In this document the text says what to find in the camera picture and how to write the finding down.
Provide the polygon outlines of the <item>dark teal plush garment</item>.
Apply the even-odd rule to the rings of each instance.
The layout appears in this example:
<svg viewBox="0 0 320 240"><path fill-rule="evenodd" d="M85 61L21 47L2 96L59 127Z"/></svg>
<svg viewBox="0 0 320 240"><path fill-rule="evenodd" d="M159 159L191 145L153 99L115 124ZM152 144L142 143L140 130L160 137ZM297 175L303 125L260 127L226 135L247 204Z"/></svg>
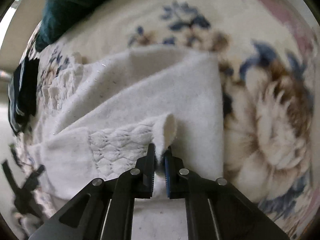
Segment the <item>dark teal plush garment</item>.
<svg viewBox="0 0 320 240"><path fill-rule="evenodd" d="M108 0L45 0L35 50L43 51Z"/></svg>

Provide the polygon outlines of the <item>navy striped folded garment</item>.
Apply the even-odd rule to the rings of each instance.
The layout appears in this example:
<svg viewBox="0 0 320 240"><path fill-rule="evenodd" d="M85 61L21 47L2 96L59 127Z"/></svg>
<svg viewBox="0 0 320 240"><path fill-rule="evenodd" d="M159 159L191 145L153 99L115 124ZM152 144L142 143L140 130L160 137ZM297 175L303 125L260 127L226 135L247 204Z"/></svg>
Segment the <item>navy striped folded garment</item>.
<svg viewBox="0 0 320 240"><path fill-rule="evenodd" d="M39 59L25 57L10 79L8 119L15 135L24 132L30 116L36 114L36 89Z"/></svg>

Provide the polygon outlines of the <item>white knit sweater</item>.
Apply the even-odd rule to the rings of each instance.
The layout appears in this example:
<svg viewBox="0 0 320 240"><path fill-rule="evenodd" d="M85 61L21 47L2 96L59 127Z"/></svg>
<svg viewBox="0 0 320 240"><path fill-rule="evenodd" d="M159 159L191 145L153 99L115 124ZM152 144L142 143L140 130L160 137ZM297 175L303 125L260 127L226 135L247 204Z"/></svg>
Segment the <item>white knit sweater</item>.
<svg viewBox="0 0 320 240"><path fill-rule="evenodd" d="M223 110L217 59L173 46L72 63L42 88L29 152L44 191L70 200L92 179L127 174L155 145L204 178L222 174Z"/></svg>

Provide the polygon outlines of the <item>floral fleece blanket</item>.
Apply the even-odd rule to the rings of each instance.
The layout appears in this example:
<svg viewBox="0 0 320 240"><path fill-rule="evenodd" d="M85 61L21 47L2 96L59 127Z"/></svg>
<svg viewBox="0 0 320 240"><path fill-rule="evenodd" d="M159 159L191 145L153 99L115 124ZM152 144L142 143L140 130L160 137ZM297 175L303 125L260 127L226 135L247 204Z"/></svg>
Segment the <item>floral fleece blanket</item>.
<svg viewBox="0 0 320 240"><path fill-rule="evenodd" d="M319 208L312 185L312 120L319 45L282 0L108 0L43 51L41 22L25 57L39 59L36 114L17 135L41 221L68 200L41 185L46 168L29 152L42 88L72 63L91 64L130 49L173 46L217 59L222 89L222 174L289 239L301 239Z"/></svg>

